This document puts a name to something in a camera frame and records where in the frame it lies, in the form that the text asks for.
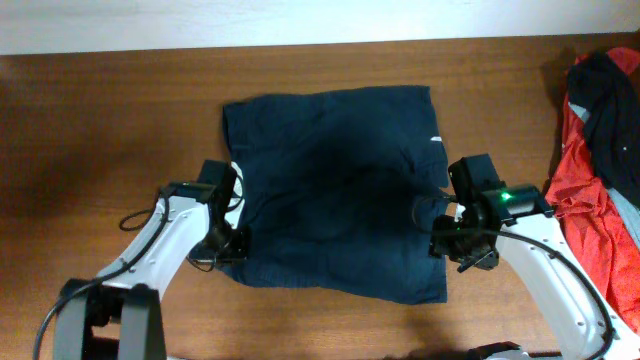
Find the dark navy blue shorts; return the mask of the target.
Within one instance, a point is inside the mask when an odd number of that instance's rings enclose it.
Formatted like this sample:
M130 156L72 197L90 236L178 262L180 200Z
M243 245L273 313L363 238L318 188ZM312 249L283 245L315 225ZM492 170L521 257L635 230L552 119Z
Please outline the dark navy blue shorts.
M223 267L249 287L320 287L406 305L447 299L429 229L447 207L448 159L430 90L367 87L226 104L242 179L234 221L247 258Z

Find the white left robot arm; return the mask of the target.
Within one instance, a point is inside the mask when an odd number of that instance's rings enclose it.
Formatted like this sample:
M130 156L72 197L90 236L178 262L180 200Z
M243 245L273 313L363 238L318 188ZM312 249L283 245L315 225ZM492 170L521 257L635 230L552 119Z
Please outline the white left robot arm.
M90 280L71 279L46 320L56 359L167 360L161 300L185 261L209 272L247 259L240 167L207 160L159 191L131 244Z

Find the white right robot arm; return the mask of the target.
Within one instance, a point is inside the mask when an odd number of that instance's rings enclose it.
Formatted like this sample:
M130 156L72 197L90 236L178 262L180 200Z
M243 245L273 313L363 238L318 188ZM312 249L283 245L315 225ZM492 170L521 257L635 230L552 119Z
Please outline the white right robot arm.
M486 154L463 157L448 173L457 213L434 221L430 255L460 272L506 261L549 324L560 359L638 358L638 335L588 277L535 186L507 186Z

